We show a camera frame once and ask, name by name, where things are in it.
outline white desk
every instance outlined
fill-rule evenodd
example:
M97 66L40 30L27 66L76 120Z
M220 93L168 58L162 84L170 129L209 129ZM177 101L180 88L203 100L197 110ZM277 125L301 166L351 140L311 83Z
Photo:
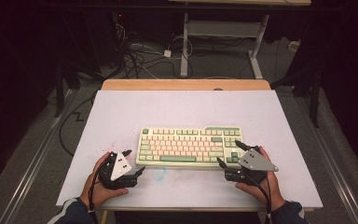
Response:
M303 7L309 6L310 0L170 0L183 2L185 4L232 4L232 5L262 5L262 6L286 6ZM264 33L269 21L269 15L264 15L261 22L239 22L239 21L192 21L185 13L183 31L183 53L181 61L181 77L187 77L188 66L188 36L189 35L211 35L211 36L233 36L233 37L255 37L253 50L248 51L250 64L255 78L262 79L263 75L257 61L257 53L263 40Z
M146 126L240 126L248 145L261 145L279 166L286 200L305 209L322 202L275 91L99 91L62 186L57 205L80 195L106 151L137 148ZM128 157L134 167L136 150ZM146 168L130 193L108 201L114 210L260 211L252 196L227 182L223 170Z

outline person's left hand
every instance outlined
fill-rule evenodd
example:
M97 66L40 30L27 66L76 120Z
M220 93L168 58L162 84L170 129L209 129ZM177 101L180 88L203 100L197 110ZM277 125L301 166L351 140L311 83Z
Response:
M95 163L94 170L92 174L87 178L86 184L84 185L83 192L80 195L80 200L87 206L87 209L90 210L90 202L89 202L89 189L92 185L92 178L97 172L98 167L109 157L109 152L106 152L98 161ZM94 209L99 208L103 205L107 200L111 198L116 198L123 194L128 194L129 191L127 189L106 189L99 182L97 177L96 184L94 186L94 192L92 195L92 202L94 203Z

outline hand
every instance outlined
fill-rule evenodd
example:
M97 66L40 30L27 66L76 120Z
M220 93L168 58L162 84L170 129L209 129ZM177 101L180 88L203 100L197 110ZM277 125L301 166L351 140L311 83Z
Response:
M264 148L260 147L260 153L267 160L270 161L269 155L267 155L267 152L264 150ZM277 208L281 207L285 203L285 200L282 197L281 192L279 190L279 184L278 184L278 179L277 179L276 175L273 172L269 171L269 172L267 172L267 179L263 180L260 183L260 186L261 186L261 188L264 189L264 191L267 194L269 194L269 188L270 188L270 191L271 191L271 211L274 211ZM242 191L254 196L262 204L267 204L266 197L264 196L264 194L261 192L261 190L258 187L249 186L249 185L246 185L244 183L237 183L235 185L235 187L237 189L241 189Z
M89 189L92 185L92 178L97 172L98 167L109 157L109 152L106 152L98 161L95 163L94 170L92 174L87 178L86 184L84 185L83 192L80 195L80 200L87 206L87 209L90 210L90 202L89 202ZM96 180L96 184L94 186L94 192L92 194L92 202L94 203L94 209L99 208L103 205L107 200L111 198L116 198L123 194L128 194L129 191L127 189L106 189L99 182L98 178Z

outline space bar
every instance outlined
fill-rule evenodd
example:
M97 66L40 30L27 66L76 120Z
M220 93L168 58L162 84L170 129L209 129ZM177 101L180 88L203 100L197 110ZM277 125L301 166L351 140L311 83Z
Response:
M196 162L195 157L159 157L160 161L172 161L172 162Z

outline table leg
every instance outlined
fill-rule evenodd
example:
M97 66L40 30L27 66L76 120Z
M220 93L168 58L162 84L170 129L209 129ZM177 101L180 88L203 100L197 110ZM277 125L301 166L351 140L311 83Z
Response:
M263 76L261 75L260 66L258 65L256 56L257 56L257 52L260 48L261 41L263 40L264 32L266 31L268 21L269 21L269 15L265 15L263 17L263 20L261 21L260 27L257 32L257 37L255 40L255 48L254 48L254 50L248 51L249 60L251 61L251 65L254 70L255 78L263 78Z
M182 62L180 66L180 77L187 77L187 66L188 66L187 37L188 37L188 13L185 13L184 29L183 29L183 51L182 51Z

